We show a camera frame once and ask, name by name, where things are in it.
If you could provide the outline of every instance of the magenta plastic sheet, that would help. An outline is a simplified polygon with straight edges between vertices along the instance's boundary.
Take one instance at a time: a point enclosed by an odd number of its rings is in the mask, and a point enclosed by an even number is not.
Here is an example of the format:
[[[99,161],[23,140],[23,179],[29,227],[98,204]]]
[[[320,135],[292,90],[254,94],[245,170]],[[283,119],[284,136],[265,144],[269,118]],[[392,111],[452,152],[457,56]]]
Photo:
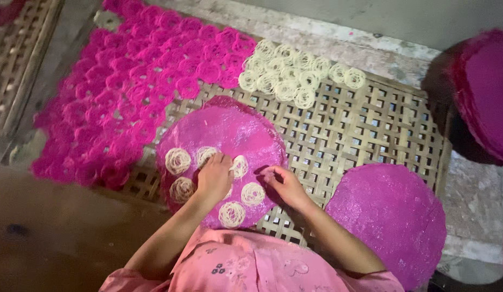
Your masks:
[[[403,165],[349,169],[325,208],[381,258],[405,290],[433,274],[446,239],[442,204]]]
[[[476,141],[503,161],[503,31],[466,41],[449,68],[455,103]]]
[[[266,189],[266,197],[256,207],[245,206],[246,217],[239,228],[253,226],[266,212],[278,204],[280,198],[268,188],[259,170],[270,165],[288,166],[285,145],[274,126],[261,114],[247,105],[228,96],[215,96],[192,113],[173,124],[165,132],[157,146],[157,167],[162,174],[161,190],[172,212],[181,208],[169,199],[169,187],[178,176],[173,176],[165,168],[165,155],[171,148],[185,149],[192,158],[190,168],[180,176],[191,178],[197,183],[197,150],[203,146],[220,149],[235,158],[243,155],[248,160],[248,173],[233,183],[233,191],[228,199],[222,200],[206,216],[203,224],[213,228],[223,228],[218,219],[219,208],[226,202],[241,202],[241,190],[250,182],[261,184]]]
[[[233,28],[137,0],[106,0],[104,7],[124,22],[116,33],[93,30],[58,95],[34,117],[48,141],[31,170],[60,183],[116,190],[174,97],[195,98],[198,78],[236,87],[256,43]]]

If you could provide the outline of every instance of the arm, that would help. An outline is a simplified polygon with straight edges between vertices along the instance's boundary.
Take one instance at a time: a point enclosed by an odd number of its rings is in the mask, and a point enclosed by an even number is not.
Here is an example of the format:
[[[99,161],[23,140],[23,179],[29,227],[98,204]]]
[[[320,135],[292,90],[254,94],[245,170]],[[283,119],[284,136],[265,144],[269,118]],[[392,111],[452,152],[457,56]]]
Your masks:
[[[281,166],[270,166],[261,174],[284,202],[304,217],[316,238],[344,269],[361,274],[386,270],[379,257],[368,246],[309,198],[293,172]],[[279,182],[275,175],[280,176],[282,182]]]
[[[148,280],[164,280],[197,226],[230,190],[232,159],[218,153],[199,172],[197,190],[169,221],[131,257],[126,269],[137,270]]]

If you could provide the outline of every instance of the pink noodle nest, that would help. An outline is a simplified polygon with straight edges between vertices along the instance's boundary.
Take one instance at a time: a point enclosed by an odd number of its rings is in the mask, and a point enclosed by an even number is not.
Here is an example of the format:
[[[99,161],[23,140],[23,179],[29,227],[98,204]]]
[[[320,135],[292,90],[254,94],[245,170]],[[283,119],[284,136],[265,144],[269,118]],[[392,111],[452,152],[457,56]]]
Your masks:
[[[103,5],[124,22],[118,32],[93,30],[57,96],[34,116],[48,141],[31,170],[60,183],[117,190],[144,145],[153,142],[174,97],[196,98],[197,78],[237,86],[242,70],[223,70],[223,60],[227,55],[229,64],[244,60],[255,41],[137,0]],[[216,50],[206,49],[214,45]]]

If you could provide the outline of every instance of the person's left hand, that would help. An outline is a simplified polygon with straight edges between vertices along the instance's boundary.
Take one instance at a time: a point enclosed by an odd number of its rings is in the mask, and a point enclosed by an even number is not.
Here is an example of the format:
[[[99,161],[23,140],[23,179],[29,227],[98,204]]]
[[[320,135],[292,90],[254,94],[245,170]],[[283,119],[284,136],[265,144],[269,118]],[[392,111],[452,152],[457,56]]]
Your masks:
[[[199,172],[196,196],[214,206],[221,201],[233,183],[232,158],[222,153],[210,157]]]

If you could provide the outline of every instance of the finger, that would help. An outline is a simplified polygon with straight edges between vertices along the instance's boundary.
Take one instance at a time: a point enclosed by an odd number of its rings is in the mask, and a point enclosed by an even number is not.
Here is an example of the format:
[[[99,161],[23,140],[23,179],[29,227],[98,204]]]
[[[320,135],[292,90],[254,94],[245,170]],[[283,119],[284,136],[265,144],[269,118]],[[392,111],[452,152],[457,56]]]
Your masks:
[[[206,164],[205,164],[205,165],[212,164],[212,162],[214,162],[214,156],[215,156],[215,155],[210,156],[209,160],[206,162]]]
[[[277,192],[279,192],[280,189],[284,186],[278,180],[276,180],[275,176],[273,176],[273,175],[266,175],[266,176],[264,176],[264,181],[266,183],[268,183]]]
[[[222,164],[228,167],[232,166],[232,157],[230,157],[229,155],[223,156]]]
[[[290,173],[289,170],[279,166],[279,165],[273,165],[273,166],[270,166],[270,167],[267,167],[265,169],[262,169],[262,171],[260,172],[261,175],[267,175],[269,173],[276,173],[276,174],[279,174],[283,179],[286,179],[288,173]]]
[[[222,156],[223,156],[223,154],[220,152],[218,152],[214,156],[212,156],[214,158],[214,163],[221,163]]]

